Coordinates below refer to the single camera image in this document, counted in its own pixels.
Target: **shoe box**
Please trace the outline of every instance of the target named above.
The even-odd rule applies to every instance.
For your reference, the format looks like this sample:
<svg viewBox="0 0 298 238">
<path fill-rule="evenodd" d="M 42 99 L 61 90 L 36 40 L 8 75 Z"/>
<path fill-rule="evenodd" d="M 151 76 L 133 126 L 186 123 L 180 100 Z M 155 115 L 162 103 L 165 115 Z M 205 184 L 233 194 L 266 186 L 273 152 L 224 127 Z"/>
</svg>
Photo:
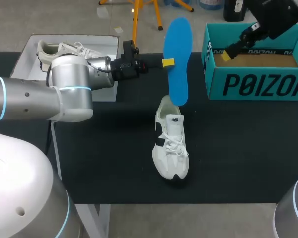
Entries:
<svg viewBox="0 0 298 238">
<path fill-rule="evenodd" d="M 81 42 L 84 47 L 97 50 L 108 55 L 112 60 L 120 57 L 119 37 L 97 35 L 31 35 L 21 52 L 21 55 L 11 73 L 11 78 L 25 80 L 46 81 L 46 73 L 40 69 L 40 62 L 36 55 L 38 42 L 48 43 Z M 118 82 L 112 88 L 103 88 L 92 92 L 95 102 L 115 102 Z"/>
<path fill-rule="evenodd" d="M 298 24 L 225 62 L 221 53 L 252 23 L 206 25 L 202 64 L 210 100 L 298 101 Z"/>
</svg>

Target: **black bottle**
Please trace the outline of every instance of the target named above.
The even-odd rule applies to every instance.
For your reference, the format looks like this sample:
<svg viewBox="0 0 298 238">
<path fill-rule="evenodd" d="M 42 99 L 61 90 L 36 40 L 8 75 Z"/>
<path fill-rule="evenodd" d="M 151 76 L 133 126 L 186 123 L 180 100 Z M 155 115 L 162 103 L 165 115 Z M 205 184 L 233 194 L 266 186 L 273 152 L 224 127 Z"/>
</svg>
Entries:
<svg viewBox="0 0 298 238">
<path fill-rule="evenodd" d="M 247 7 L 244 0 L 225 0 L 225 21 L 243 21 L 246 9 Z"/>
</svg>

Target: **gray floor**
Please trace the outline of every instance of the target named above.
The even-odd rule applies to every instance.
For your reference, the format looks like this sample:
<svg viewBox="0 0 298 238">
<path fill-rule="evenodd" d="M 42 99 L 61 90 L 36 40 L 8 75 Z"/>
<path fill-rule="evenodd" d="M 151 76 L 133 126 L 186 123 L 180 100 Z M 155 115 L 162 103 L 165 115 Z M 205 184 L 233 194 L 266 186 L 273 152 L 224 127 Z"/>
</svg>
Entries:
<svg viewBox="0 0 298 238">
<path fill-rule="evenodd" d="M 275 206 L 112 205 L 109 238 L 274 238 Z"/>
<path fill-rule="evenodd" d="M 98 0 L 0 0 L 0 51 L 21 51 L 31 34 L 92 34 L 132 37 L 132 5 L 112 0 L 107 19 L 97 15 Z M 201 51 L 207 22 L 222 22 L 222 11 L 194 13 L 161 7 L 163 27 L 185 16 L 193 30 L 193 51 Z M 254 21 L 248 13 L 245 21 Z M 120 26 L 123 33 L 117 34 Z M 164 31 L 158 31 L 152 5 L 139 15 L 137 45 L 143 53 L 162 52 Z M 275 204 L 113 205 L 111 238 L 272 238 Z"/>
</svg>

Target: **white box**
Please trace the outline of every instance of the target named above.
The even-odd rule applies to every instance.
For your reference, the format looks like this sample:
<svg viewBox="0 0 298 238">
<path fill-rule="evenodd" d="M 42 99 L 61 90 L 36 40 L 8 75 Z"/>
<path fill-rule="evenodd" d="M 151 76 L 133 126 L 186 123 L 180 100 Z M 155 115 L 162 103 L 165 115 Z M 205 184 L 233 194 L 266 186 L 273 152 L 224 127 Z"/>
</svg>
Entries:
<svg viewBox="0 0 298 238">
<path fill-rule="evenodd" d="M 120 57 L 117 36 L 95 36 L 95 35 L 32 35 L 26 43 L 12 73 L 11 78 L 25 80 L 45 81 L 46 73 L 40 69 L 40 62 L 36 51 L 38 42 L 43 40 L 48 43 L 81 42 L 84 47 L 97 50 L 108 55 L 111 60 Z M 115 102 L 118 82 L 112 88 L 103 88 L 92 92 L 94 102 Z"/>
</svg>

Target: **teal shoe box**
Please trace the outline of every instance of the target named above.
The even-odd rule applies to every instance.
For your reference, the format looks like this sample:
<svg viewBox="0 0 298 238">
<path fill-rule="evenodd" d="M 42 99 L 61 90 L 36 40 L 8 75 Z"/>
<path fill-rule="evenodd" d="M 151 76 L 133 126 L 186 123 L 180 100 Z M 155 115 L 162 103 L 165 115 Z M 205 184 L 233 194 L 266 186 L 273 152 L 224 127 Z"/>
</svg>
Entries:
<svg viewBox="0 0 298 238">
<path fill-rule="evenodd" d="M 243 49 L 235 59 L 222 59 L 224 49 L 250 25 L 206 25 L 202 63 L 209 99 L 298 101 L 298 24 L 275 40 Z"/>
</svg>

